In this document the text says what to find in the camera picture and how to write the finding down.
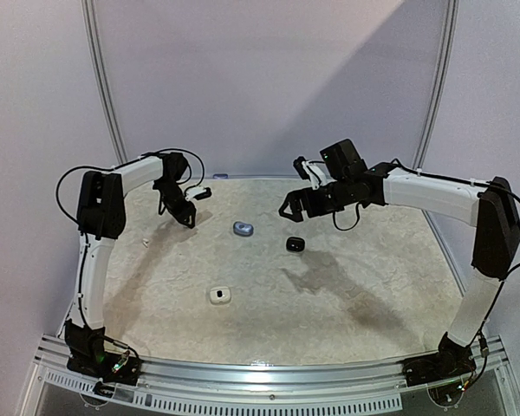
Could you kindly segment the black earbud case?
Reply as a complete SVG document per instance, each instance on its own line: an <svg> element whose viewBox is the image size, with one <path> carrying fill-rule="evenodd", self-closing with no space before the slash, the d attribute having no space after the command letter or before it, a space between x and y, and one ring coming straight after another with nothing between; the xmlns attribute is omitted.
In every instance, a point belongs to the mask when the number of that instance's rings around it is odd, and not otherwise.
<svg viewBox="0 0 520 416"><path fill-rule="evenodd" d="M285 248L289 252L303 252L305 250L305 240L301 237L288 237L285 242Z"/></svg>

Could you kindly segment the purple earbud charging case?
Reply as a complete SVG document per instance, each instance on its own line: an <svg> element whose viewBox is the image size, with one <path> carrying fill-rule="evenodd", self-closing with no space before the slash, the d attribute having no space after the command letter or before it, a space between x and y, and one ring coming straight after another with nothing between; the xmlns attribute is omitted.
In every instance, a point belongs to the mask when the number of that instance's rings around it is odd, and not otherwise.
<svg viewBox="0 0 520 416"><path fill-rule="evenodd" d="M236 221L232 226L232 231L240 237L251 237L254 234L254 226L242 221Z"/></svg>

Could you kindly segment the white earbud case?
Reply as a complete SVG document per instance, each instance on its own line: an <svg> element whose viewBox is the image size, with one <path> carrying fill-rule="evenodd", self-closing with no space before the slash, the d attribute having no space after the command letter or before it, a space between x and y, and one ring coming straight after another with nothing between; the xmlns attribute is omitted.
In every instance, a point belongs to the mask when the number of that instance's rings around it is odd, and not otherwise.
<svg viewBox="0 0 520 416"><path fill-rule="evenodd" d="M214 287L209 291L209 300L213 305L223 305L231 301L231 289L226 286Z"/></svg>

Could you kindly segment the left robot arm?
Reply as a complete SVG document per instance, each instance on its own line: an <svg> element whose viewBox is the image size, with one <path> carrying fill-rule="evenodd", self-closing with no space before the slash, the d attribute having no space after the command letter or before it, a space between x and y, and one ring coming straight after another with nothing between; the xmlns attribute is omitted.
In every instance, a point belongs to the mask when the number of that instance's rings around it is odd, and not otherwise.
<svg viewBox="0 0 520 416"><path fill-rule="evenodd" d="M209 198L211 190L199 181L183 189L184 173L191 173L190 155L181 148L165 148L140 155L119 166L76 166L58 180L55 200L60 211L77 226L81 236L75 293L63 327L66 343L79 349L77 360L93 376L105 375L111 369L111 357L96 344L105 339L103 293L107 267L113 247L125 230L127 214L125 198L129 192L147 183L159 193L158 214L169 213L188 229L196 226L194 199ZM76 214L67 212L60 200L63 180L82 171L81 189Z"/></svg>

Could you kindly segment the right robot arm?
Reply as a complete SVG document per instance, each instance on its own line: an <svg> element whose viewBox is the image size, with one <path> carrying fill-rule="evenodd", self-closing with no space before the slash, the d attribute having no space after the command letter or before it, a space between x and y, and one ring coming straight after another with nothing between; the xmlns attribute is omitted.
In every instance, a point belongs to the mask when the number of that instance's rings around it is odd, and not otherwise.
<svg viewBox="0 0 520 416"><path fill-rule="evenodd" d="M322 172L299 157L293 166L308 187L289 192L278 213L295 223L343 211L348 205L396 205L429 211L469 225L476 231L473 278L465 292L445 345L431 360L431 370L448 378L463 366L468 348L489 317L520 244L520 218L509 182L455 179L407 169L398 162L367 166L352 140L320 151Z"/></svg>

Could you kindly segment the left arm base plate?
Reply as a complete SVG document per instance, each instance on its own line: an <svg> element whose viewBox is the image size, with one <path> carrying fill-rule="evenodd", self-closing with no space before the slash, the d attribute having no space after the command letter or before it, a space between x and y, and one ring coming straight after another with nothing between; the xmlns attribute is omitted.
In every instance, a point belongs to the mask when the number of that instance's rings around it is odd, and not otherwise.
<svg viewBox="0 0 520 416"><path fill-rule="evenodd" d="M131 355L131 349L121 354L98 350L91 354L72 352L67 369L101 379L102 383L136 386L142 364L140 357Z"/></svg>

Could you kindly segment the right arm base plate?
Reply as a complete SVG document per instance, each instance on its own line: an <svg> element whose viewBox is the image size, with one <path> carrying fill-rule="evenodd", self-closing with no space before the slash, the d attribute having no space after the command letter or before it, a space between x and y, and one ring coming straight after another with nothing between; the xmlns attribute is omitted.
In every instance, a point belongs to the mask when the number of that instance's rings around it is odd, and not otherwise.
<svg viewBox="0 0 520 416"><path fill-rule="evenodd" d="M400 362L401 372L409 387L458 380L458 389L461 390L473 386L483 375L487 364L488 356L478 366L471 354L464 358L453 358L440 353L407 358Z"/></svg>

